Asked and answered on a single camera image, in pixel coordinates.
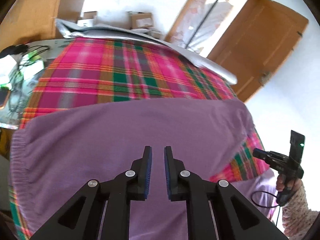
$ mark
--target person's arm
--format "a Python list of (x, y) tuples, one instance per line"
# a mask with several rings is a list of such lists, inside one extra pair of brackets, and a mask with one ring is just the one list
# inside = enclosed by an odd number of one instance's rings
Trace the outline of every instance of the person's arm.
[[(278, 177), (277, 189), (282, 191), (284, 186), (282, 179)], [(301, 240), (307, 233), (316, 217), (318, 211), (308, 209), (306, 192), (301, 180), (293, 186), (297, 191), (286, 206), (282, 208), (282, 224), (284, 234), (291, 240)]]

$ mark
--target electrical wire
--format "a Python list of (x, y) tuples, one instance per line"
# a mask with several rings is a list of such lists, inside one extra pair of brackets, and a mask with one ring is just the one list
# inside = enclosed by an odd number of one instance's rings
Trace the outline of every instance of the electrical wire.
[[(296, 181), (297, 181), (297, 178), (295, 178), (295, 180), (294, 180), (293, 186), (292, 186), (292, 188), (291, 188), (291, 190), (290, 190), (290, 194), (292, 193), (292, 190), (293, 190), (294, 186), (296, 185)], [(258, 193), (258, 192), (266, 193), (266, 194), (271, 195), (271, 196), (273, 196), (273, 197), (275, 197), (275, 198), (277, 197), (276, 195), (274, 195), (274, 194), (272, 194), (272, 193), (270, 193), (270, 192), (264, 191), (264, 190), (254, 191), (254, 192), (251, 193), (250, 198), (251, 198), (252, 203), (255, 204), (257, 207), (260, 207), (260, 208), (277, 208), (277, 207), (279, 207), (279, 205), (276, 205), (276, 206), (261, 206), (261, 205), (259, 205), (258, 203), (256, 203), (256, 202), (253, 200), (253, 195), (255, 195), (255, 194)], [(278, 212), (278, 217), (277, 217), (276, 226), (278, 225), (279, 215), (280, 215), (280, 207), (279, 207), (279, 212)]]
[[(15, 114), (15, 113), (17, 113), (19, 115), (20, 111), (24, 108), (24, 105), (25, 105), (25, 102), (21, 100), (21, 98), (22, 98), (22, 87), (23, 87), (23, 83), (24, 83), (24, 78), (23, 78), (23, 74), (21, 73), (21, 70), (24, 67), (31, 66), (34, 63), (38, 62), (39, 59), (37, 59), (35, 61), (32, 61), (32, 59), (34, 59), (36, 56), (42, 54), (43, 52), (50, 50), (49, 46), (42, 46), (42, 45), (32, 46), (32, 47), (29, 48), (29, 50), (32, 49), (32, 48), (35, 48), (35, 49), (33, 49), (32, 51), (28, 51), (28, 52), (26, 52), (26, 53), (21, 55), (21, 59), (17, 64), (17, 70), (13, 74), (13, 77), (10, 79), (10, 83), (12, 85), (12, 89), (11, 89), (12, 93), (10, 94), (9, 100), (8, 100), (8, 108), (9, 108), (9, 112), (10, 112), (10, 117), (12, 117), (12, 115)], [(36, 50), (39, 50), (39, 49), (42, 49), (42, 50), (37, 51), (28, 60), (23, 62), (23, 64), (21, 63), (22, 59), (23, 59), (23, 57), (25, 55), (27, 55), (29, 53), (32, 53), (32, 52), (34, 52)], [(13, 93), (19, 93), (18, 101), (17, 101), (16, 104), (14, 104), (14, 106), (13, 106), (13, 104), (11, 102)]]

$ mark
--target purple sweater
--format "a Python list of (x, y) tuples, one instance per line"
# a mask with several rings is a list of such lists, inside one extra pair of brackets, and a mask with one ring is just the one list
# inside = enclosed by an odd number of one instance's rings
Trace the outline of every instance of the purple sweater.
[[(85, 182), (113, 179), (153, 151), (150, 192), (131, 203), (130, 239), (187, 239), (186, 207), (170, 202), (164, 147), (203, 179), (219, 173), (254, 129), (238, 99), (161, 98), (83, 106), (32, 119), (12, 140), (11, 176), (31, 232), (44, 224)], [(267, 171), (234, 185), (275, 193)], [(270, 199), (256, 200), (270, 205)]]

